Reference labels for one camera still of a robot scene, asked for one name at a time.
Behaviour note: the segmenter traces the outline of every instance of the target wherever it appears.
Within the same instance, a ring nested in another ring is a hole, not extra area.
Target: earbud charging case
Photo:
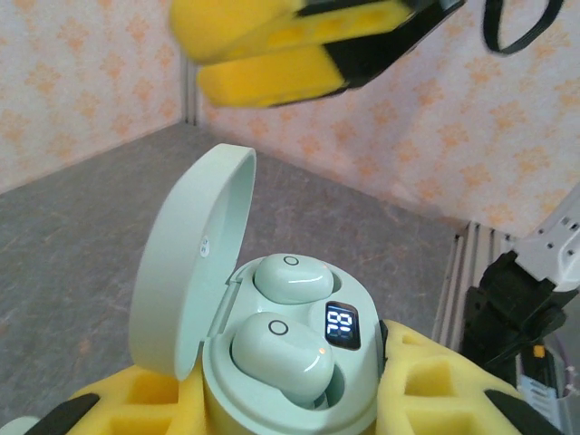
[[[182,381],[202,352],[209,421],[219,434],[350,435],[373,430],[383,349],[378,315],[366,289],[328,265],[334,277],[328,299],[281,305],[254,286],[262,258],[234,272],[255,175],[254,150],[222,144],[199,159],[169,193],[137,274],[129,327],[133,361]],[[326,390],[327,409],[301,408],[236,367],[231,343],[250,315],[284,314],[324,336],[329,301],[356,307],[361,347],[333,348],[336,365]]]

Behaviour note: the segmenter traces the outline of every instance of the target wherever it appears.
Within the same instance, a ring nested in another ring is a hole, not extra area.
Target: patterned wallpaper
[[[507,1],[504,41],[546,2]],[[216,109],[202,120],[247,143],[428,216],[476,219],[517,235],[580,181],[580,3],[508,58],[487,53],[483,0],[366,87],[269,110]]]
[[[0,2],[0,192],[175,123],[169,0]]]

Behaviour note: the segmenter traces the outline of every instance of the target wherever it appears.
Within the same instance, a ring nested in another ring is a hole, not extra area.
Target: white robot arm
[[[555,292],[580,285],[580,184],[514,251],[516,262],[536,280],[549,279]]]

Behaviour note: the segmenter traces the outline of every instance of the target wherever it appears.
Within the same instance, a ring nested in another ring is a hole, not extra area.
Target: charging case lid
[[[165,200],[141,258],[129,320],[142,368],[182,381],[208,338],[246,231],[256,152],[221,144]]]

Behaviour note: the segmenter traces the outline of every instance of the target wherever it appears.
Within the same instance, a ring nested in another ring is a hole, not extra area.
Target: black strap
[[[488,49],[494,53],[510,55],[517,53],[541,35],[555,21],[564,0],[548,0],[546,10],[532,29],[513,44],[499,48],[499,25],[501,24],[501,12],[504,8],[504,0],[487,0],[486,11],[483,16],[483,37]]]

